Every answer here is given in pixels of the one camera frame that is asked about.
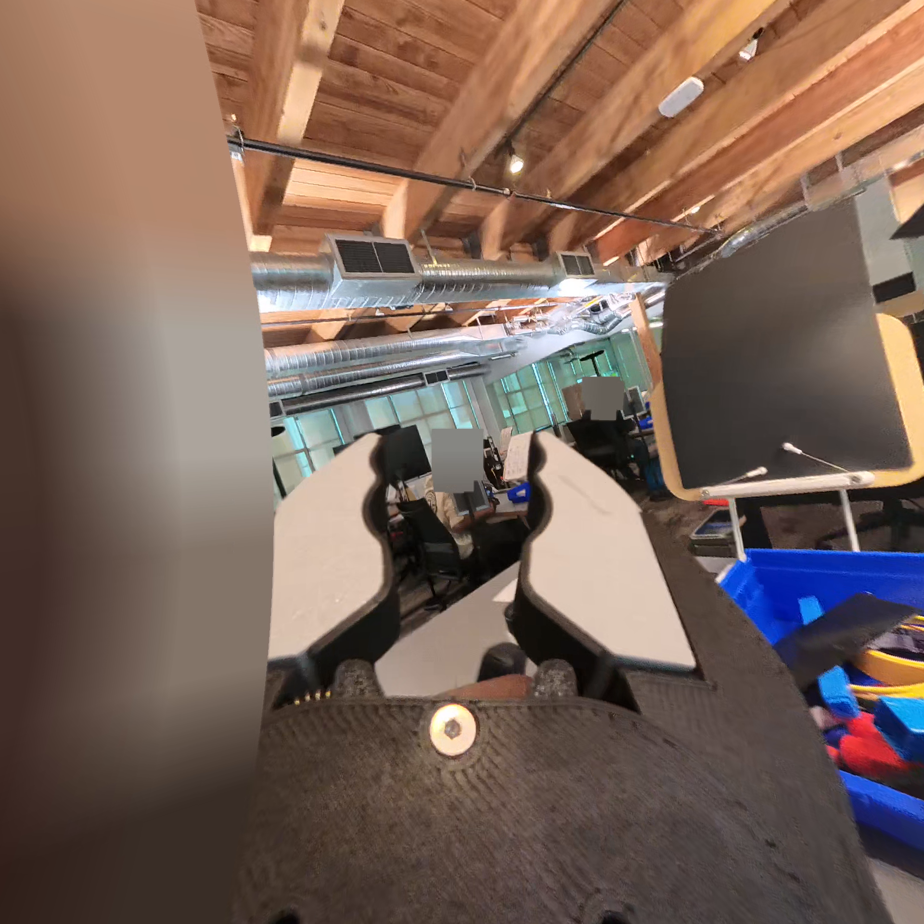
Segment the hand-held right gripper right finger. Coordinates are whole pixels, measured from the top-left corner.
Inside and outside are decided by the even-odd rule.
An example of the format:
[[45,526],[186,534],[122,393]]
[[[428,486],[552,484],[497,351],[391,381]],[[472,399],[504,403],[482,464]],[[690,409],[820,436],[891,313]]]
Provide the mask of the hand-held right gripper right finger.
[[629,674],[697,678],[697,658],[641,510],[611,476],[550,433],[529,438],[530,532],[509,631],[536,665],[568,664],[608,697]]

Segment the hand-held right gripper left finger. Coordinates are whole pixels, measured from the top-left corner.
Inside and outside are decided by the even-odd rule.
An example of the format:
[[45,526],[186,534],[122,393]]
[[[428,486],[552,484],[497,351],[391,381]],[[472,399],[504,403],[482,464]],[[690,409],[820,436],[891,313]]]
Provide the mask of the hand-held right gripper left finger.
[[280,502],[273,521],[268,665],[324,692],[347,661],[397,643],[398,578],[388,540],[385,439],[362,436]]

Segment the blue plastic bin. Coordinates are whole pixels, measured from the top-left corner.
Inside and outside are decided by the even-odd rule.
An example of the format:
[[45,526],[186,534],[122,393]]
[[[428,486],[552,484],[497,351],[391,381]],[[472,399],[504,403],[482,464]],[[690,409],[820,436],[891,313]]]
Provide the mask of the blue plastic bin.
[[[869,593],[922,613],[923,556],[909,552],[752,549],[719,585],[772,644],[802,624],[799,602],[815,598],[826,612]],[[858,825],[914,851],[923,849],[922,799],[846,770],[841,778]]]

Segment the dark glossy sheet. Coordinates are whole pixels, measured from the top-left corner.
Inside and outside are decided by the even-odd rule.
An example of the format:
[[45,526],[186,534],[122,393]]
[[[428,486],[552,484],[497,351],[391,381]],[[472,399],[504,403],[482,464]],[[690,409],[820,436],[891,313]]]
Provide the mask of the dark glossy sheet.
[[773,648],[800,690],[851,662],[880,636],[919,616],[920,608],[860,593],[794,629]]

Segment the black office chair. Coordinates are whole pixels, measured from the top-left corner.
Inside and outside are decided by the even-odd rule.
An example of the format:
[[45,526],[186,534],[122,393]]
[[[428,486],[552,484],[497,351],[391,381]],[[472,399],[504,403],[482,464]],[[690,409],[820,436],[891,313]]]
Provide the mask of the black office chair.
[[596,468],[616,480],[638,479],[632,468],[633,453],[629,439],[620,433],[616,422],[581,419],[566,425],[576,450]]
[[428,608],[443,612],[451,605],[453,588],[471,582],[472,562],[462,557],[454,535],[426,500],[399,502],[398,512],[410,528],[432,594]]

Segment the frosted glass window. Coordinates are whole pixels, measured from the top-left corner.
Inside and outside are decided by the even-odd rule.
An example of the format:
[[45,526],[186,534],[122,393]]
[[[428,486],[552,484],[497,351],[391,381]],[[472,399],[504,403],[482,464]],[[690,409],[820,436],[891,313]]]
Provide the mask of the frosted glass window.
[[272,454],[277,490],[289,491],[368,433],[416,424],[432,463],[433,433],[479,431],[498,450],[506,436],[559,428],[580,418],[582,386],[569,360],[578,351],[605,348],[613,379],[631,398],[647,401],[651,377],[638,342],[622,332],[573,344],[537,361],[518,365],[507,375],[491,374],[486,362],[458,368],[399,372],[312,396],[307,408],[284,410],[272,421]]

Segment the black monitor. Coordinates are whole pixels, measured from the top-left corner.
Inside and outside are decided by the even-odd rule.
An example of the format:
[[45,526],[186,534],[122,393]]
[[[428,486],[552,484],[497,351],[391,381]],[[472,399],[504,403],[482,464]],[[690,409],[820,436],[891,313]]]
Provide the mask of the black monitor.
[[382,431],[381,436],[389,484],[397,486],[432,472],[432,464],[416,424],[390,428]]

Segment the white panel stand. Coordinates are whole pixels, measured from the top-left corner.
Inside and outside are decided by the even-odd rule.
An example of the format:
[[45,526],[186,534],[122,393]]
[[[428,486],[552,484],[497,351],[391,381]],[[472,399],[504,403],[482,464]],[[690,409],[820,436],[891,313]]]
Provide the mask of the white panel stand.
[[829,471],[821,475],[779,479],[769,478],[768,468],[761,466],[750,469],[736,478],[696,490],[703,501],[722,498],[728,502],[736,559],[740,562],[745,562],[747,559],[740,517],[737,513],[737,499],[832,491],[835,491],[839,497],[850,549],[853,552],[859,552],[858,530],[848,499],[848,491],[871,488],[875,482],[874,474],[870,470],[839,467],[817,456],[812,456],[791,443],[783,443],[781,448],[786,454],[818,463]]

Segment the blue foam block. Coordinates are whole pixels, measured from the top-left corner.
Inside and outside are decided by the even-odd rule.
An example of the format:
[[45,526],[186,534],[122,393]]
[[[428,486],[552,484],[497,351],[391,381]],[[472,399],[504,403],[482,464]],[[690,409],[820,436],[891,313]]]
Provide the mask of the blue foam block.
[[817,687],[825,709],[837,722],[847,723],[861,717],[857,695],[844,667],[838,665],[821,674]]
[[923,763],[923,699],[881,697],[874,726],[890,747],[909,763]]

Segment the black wood-edged panel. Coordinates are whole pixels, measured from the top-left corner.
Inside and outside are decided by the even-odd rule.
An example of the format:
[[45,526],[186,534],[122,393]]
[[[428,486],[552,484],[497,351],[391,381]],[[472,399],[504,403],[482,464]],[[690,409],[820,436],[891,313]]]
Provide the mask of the black wood-edged panel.
[[922,478],[922,373],[901,320],[880,314],[856,206],[801,214],[666,290],[663,377],[653,390],[667,488],[697,489],[764,466],[821,475],[783,443],[871,488]]

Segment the red flat box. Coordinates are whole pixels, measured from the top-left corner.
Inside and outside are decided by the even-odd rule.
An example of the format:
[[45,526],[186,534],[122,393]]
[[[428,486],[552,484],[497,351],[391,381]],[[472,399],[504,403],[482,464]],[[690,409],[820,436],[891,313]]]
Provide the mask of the red flat box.
[[856,776],[895,786],[917,769],[887,742],[868,712],[829,730],[825,740],[835,763]]

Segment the white ceiling access point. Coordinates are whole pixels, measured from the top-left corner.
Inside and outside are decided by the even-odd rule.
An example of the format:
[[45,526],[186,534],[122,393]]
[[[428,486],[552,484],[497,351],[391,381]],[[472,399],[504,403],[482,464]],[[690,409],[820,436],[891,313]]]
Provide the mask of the white ceiling access point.
[[667,119],[673,119],[687,110],[705,90],[703,80],[699,77],[692,76],[685,79],[669,94],[667,94],[658,105],[660,115]]

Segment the silver spiral air duct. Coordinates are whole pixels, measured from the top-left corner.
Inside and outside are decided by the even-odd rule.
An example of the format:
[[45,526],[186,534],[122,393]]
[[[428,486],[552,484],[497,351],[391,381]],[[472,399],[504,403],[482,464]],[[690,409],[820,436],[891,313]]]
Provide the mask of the silver spiral air duct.
[[335,340],[264,350],[271,400],[300,398],[382,373],[416,371],[433,363],[492,359],[525,348],[527,336],[507,325]]

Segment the silver air duct with vent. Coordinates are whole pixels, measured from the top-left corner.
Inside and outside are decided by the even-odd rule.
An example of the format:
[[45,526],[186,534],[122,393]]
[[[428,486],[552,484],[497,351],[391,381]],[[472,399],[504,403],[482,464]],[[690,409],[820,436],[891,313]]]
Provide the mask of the silver air duct with vent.
[[651,268],[606,267],[577,252],[546,260],[419,260],[406,240],[331,236],[315,256],[252,252],[262,312],[400,308],[544,297],[643,295],[671,276]]

